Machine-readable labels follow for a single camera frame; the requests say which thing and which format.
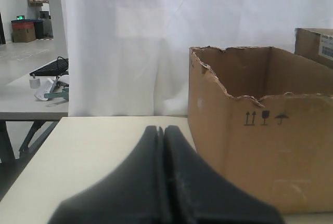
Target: gray table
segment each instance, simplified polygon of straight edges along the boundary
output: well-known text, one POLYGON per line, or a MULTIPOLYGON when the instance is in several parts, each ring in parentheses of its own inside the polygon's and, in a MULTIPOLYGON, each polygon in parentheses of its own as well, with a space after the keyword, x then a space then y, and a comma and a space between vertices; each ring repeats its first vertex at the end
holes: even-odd
MULTIPOLYGON (((38 101, 34 97, 36 90, 30 89, 29 78, 29 75, 25 75, 0 89, 0 159, 2 163, 15 160, 6 121, 34 122, 20 149, 20 152, 27 152, 31 138, 45 122, 55 122, 55 124, 50 125, 40 136, 36 145, 40 140, 45 140, 62 117, 68 115, 68 102, 64 99, 38 101)), ((41 77, 41 83, 46 80, 47 77, 41 77)))

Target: torn cardboard edge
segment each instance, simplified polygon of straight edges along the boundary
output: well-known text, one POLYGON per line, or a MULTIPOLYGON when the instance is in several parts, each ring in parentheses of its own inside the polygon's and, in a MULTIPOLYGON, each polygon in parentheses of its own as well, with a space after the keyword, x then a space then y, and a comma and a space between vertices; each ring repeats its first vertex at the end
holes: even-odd
POLYGON ((210 73, 210 75, 213 77, 214 81, 217 82, 218 86, 223 90, 224 94, 230 98, 230 99, 234 99, 234 100, 240 100, 240 99, 250 99, 252 103, 254 103, 255 106, 260 107, 260 108, 264 108, 265 105, 261 103, 261 101, 263 101, 264 99, 268 99, 268 98, 304 98, 304 97, 311 97, 311 98, 329 98, 329 99, 333 99, 333 95, 325 95, 325 94, 295 94, 292 92, 286 92, 284 94, 281 95, 267 95, 267 96, 263 96, 260 99, 255 98, 254 96, 248 96, 248 95, 243 95, 243 96, 233 96, 231 94, 228 93, 227 89, 225 88, 225 86, 221 83, 219 77, 216 75, 216 73, 214 72, 214 70, 211 68, 210 65, 204 63, 196 54, 196 50, 200 50, 200 51, 204 51, 205 49, 216 49, 218 51, 221 52, 227 52, 230 49, 256 49, 256 48, 275 48, 275 49, 279 49, 282 51, 285 51, 283 49, 277 48, 277 47, 273 47, 273 46, 268 46, 268 47, 259 47, 259 46, 242 46, 242 47, 228 47, 228 48, 218 48, 218 47, 213 47, 213 46, 206 46, 206 47, 191 47, 189 50, 191 52, 191 55, 195 57, 195 59, 202 65, 202 67, 204 67, 206 69, 205 74, 207 72, 210 73))

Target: arrow symbol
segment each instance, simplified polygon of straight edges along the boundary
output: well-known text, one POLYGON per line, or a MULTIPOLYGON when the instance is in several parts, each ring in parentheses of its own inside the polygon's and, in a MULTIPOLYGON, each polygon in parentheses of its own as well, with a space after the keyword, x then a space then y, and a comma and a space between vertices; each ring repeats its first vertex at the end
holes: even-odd
POLYGON ((252 113, 252 116, 253 116, 253 118, 252 118, 252 125, 254 125, 254 118, 255 118, 255 115, 256 115, 256 112, 254 111, 254 112, 252 113))
POLYGON ((246 113, 246 123, 245 123, 245 125, 249 125, 249 115, 250 115, 250 112, 247 112, 246 113))

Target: white cloth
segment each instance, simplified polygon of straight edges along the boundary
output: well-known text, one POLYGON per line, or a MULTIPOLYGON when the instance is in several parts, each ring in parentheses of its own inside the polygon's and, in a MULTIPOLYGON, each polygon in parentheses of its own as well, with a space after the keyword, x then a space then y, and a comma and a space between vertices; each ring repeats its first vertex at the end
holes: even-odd
POLYGON ((183 115, 190 46, 293 51, 332 0, 66 0, 70 116, 183 115))

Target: table surface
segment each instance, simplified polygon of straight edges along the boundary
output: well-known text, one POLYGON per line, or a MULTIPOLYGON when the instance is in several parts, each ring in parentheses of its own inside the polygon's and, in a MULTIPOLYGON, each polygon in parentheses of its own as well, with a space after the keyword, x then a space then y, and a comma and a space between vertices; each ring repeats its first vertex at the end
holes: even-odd
MULTIPOLYGON (((56 98, 38 101, 30 89, 29 75, 25 75, 0 89, 0 120, 60 120, 68 115, 68 101, 56 98)), ((46 77, 39 77, 41 83, 46 77)))
MULTIPOLYGON (((0 223, 45 224, 61 201, 110 174, 146 126, 177 125, 194 147, 182 117, 65 117, 0 202, 0 223)), ((333 223, 333 214, 287 216, 288 224, 333 223)))

